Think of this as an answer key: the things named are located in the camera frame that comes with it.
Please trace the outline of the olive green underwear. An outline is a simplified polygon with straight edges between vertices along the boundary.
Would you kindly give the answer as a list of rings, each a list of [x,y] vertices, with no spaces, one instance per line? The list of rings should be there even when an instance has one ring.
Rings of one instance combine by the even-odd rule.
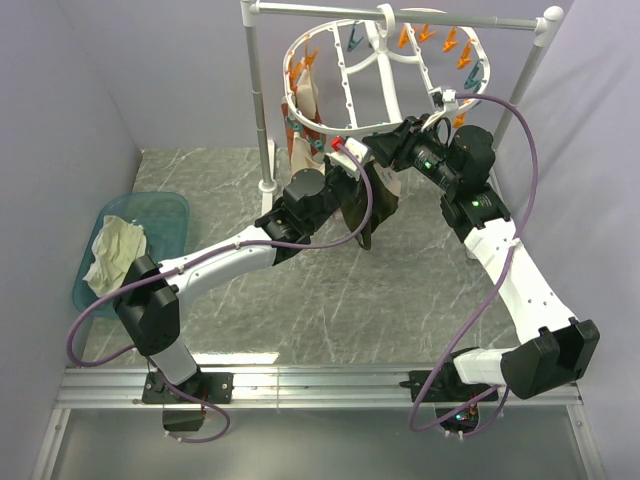
[[[382,167],[376,161],[367,163],[365,171],[372,187],[373,204],[369,220],[356,236],[356,241],[362,249],[370,250],[372,234],[398,208],[401,181],[393,170]],[[341,207],[342,217],[351,232],[362,222],[367,207],[367,194],[364,184],[361,183],[359,187],[360,190],[357,197],[354,200],[347,201]]]

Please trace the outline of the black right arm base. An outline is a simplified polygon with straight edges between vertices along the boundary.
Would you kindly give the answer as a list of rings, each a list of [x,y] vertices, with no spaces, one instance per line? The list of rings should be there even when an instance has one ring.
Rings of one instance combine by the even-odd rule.
[[[430,375],[430,370],[412,370],[408,373],[408,379],[399,383],[401,388],[410,390],[410,398],[415,401],[418,394]],[[475,396],[489,391],[491,386],[484,383],[463,383],[454,366],[445,365],[435,377],[434,382],[427,391],[423,403],[464,403]],[[480,412],[477,404],[472,404],[465,410],[456,413],[444,420],[439,426],[446,433],[455,433],[458,436],[474,432],[480,422]]]

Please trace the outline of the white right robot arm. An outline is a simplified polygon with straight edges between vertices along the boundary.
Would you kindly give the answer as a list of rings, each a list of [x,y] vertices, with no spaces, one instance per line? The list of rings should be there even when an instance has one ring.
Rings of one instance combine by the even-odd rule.
[[[441,141],[410,117],[395,130],[363,140],[373,158],[395,172],[415,168],[443,194],[446,223],[479,261],[515,325],[518,346],[452,354],[442,391],[460,400],[476,384],[508,387],[520,399],[581,379],[600,340],[591,320],[580,321],[552,291],[524,245],[508,209],[488,183],[493,137],[466,125]]]

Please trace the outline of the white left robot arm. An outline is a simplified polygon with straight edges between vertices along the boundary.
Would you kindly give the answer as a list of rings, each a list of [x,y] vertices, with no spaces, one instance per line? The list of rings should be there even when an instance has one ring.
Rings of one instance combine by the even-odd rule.
[[[192,401],[202,388],[199,367],[181,338],[181,316],[190,304],[239,276],[316,249],[312,236],[359,193],[373,202],[366,173],[352,178],[340,167],[327,175],[304,170],[268,213],[227,240],[161,263],[149,256],[132,263],[113,306],[135,348],[162,372],[176,400]]]

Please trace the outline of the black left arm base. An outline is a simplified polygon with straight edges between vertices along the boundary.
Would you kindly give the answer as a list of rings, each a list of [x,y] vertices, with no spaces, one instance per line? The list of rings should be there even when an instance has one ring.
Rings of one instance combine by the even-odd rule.
[[[169,433],[196,433],[204,425],[206,406],[231,403],[234,375],[230,372],[205,373],[193,377],[171,390],[158,371],[147,374],[141,397],[143,405],[160,405],[163,427]]]

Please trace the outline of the beige hanging underwear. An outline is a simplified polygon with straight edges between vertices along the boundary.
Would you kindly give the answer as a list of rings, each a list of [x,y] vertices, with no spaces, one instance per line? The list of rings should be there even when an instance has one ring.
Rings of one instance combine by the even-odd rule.
[[[317,87],[314,83],[311,69],[304,67],[296,83],[295,91],[296,107],[308,119],[319,122],[317,106]],[[293,137],[290,148],[290,165],[295,174],[303,169],[316,169],[324,171],[324,166],[316,162],[314,158],[324,151],[326,136],[311,130],[298,121],[290,121]]]

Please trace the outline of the rust orange hanging underwear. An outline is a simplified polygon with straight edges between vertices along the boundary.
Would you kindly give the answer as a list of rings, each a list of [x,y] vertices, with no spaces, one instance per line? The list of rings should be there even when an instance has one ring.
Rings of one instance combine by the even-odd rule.
[[[311,147],[311,155],[315,156],[319,152],[319,150],[316,148],[316,143],[320,140],[321,135],[318,132],[313,131],[301,124],[295,117],[290,114],[290,109],[285,98],[281,100],[280,109],[284,121],[288,156],[292,157],[295,133],[298,133],[302,138],[308,141]]]

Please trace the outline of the cream underwear in basket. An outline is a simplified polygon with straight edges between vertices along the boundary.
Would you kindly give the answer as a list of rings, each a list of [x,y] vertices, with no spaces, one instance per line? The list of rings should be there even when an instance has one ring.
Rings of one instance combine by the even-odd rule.
[[[103,217],[103,225],[91,245],[93,262],[83,280],[98,297],[118,289],[134,260],[146,253],[144,228],[116,215]]]

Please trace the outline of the teal plastic basket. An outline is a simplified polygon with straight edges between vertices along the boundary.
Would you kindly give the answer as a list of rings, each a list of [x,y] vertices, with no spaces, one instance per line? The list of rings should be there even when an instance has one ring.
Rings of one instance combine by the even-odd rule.
[[[82,312],[97,300],[83,277],[94,262],[91,247],[107,215],[140,226],[147,240],[146,254],[159,263],[183,255],[189,214],[187,200],[172,192],[131,193],[105,205],[97,216],[73,285],[71,297],[77,311]]]

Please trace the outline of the white metal drying rack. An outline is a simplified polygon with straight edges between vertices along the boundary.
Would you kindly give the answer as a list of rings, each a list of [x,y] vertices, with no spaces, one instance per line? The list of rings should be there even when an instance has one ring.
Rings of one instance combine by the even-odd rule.
[[[476,33],[477,29],[532,32],[534,35],[533,46],[510,98],[512,104],[517,104],[564,19],[564,11],[559,6],[547,8],[541,16],[533,20],[457,15],[430,8],[395,9],[390,4],[381,4],[374,9],[362,9],[265,1],[242,2],[241,13],[246,34],[255,125],[262,169],[259,189],[266,202],[273,199],[277,182],[274,166],[275,146],[267,133],[261,81],[257,41],[259,16],[279,14],[323,19],[323,24],[304,32],[287,49],[282,63],[282,80],[284,98],[292,116],[304,126],[324,134],[326,137],[381,133],[389,131],[401,123],[403,116],[398,103],[397,88],[392,71],[394,63],[417,67],[427,98],[435,111],[430,91],[440,86],[435,85],[432,81],[420,46],[433,37],[434,29],[437,26],[446,26],[449,29],[447,39],[443,43],[445,52],[451,52],[457,46],[459,33],[463,33],[467,38],[457,66],[460,69],[470,67],[472,71],[463,88],[465,95],[458,101],[459,108],[456,115],[444,117],[452,120],[456,127],[462,126],[466,114],[478,106],[480,98],[486,93],[491,80],[491,63]],[[304,67],[309,67],[312,71],[316,58],[314,53],[305,54],[303,57],[298,57],[296,53],[308,41],[322,33],[329,33],[333,38],[339,70],[339,86],[344,93],[344,106],[348,116],[347,124],[344,127],[331,127],[321,121],[315,122],[313,119],[306,118],[296,107],[295,87],[297,80]],[[365,125],[358,122],[350,78],[372,65],[377,66],[379,71],[387,118],[384,121]]]

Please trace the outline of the aluminium mounting rail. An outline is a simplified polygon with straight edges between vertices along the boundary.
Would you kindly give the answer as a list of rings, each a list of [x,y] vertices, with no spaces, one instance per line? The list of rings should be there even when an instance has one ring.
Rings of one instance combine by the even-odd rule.
[[[404,409],[412,405],[410,390],[400,386],[411,364],[205,365],[207,373],[229,372],[231,402],[239,409]],[[145,367],[68,369],[54,406],[58,409],[160,409],[142,402]]]

